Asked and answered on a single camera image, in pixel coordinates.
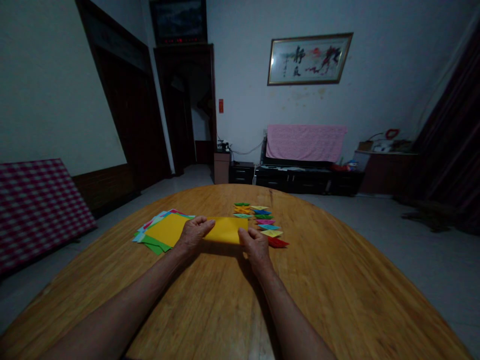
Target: picture frame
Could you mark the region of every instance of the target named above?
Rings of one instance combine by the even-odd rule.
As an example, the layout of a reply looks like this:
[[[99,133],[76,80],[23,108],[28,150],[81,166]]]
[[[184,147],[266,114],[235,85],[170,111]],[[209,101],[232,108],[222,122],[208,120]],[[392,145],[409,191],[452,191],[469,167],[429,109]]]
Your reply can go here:
[[[206,0],[150,1],[150,14],[158,47],[206,44]]]
[[[338,84],[353,32],[272,39],[268,86]]]

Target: checkered mattress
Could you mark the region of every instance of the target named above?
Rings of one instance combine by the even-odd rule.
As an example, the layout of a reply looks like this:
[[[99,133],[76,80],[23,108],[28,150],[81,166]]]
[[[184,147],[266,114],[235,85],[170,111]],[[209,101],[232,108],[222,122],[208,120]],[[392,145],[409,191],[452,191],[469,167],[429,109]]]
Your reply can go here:
[[[60,159],[0,164],[0,274],[96,226]]]

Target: framed calligraphy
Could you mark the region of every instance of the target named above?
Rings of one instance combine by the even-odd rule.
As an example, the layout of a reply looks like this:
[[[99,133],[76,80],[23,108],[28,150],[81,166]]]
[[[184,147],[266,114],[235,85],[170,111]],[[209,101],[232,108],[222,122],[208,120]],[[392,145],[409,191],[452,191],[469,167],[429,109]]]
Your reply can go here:
[[[273,39],[267,85],[338,84],[353,36]]]

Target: floor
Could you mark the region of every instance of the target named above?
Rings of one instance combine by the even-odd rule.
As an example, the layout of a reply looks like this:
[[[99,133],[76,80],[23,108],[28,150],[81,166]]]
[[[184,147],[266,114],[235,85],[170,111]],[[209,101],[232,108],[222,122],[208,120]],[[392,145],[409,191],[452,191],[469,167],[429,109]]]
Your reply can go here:
[[[0,284],[0,334],[75,256],[109,228],[168,195],[211,185],[210,169],[193,165],[163,180],[97,221],[98,229]],[[476,359],[480,359],[480,238],[457,230],[434,234],[400,215],[411,208],[390,199],[297,195],[341,219],[383,252],[438,309]]]

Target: black cabinet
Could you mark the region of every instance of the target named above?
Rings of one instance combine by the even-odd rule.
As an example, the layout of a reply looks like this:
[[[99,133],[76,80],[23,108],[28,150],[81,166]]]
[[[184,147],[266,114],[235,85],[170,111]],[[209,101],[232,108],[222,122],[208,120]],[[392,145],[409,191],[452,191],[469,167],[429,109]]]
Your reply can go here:
[[[353,196],[358,193],[363,172],[336,172],[326,169],[282,171],[257,168],[256,184],[291,194]]]
[[[230,184],[252,184],[254,179],[253,162],[232,162],[228,172]]]
[[[331,183],[328,193],[331,195],[353,196],[359,192],[360,185],[364,180],[364,172],[341,172],[331,173]]]

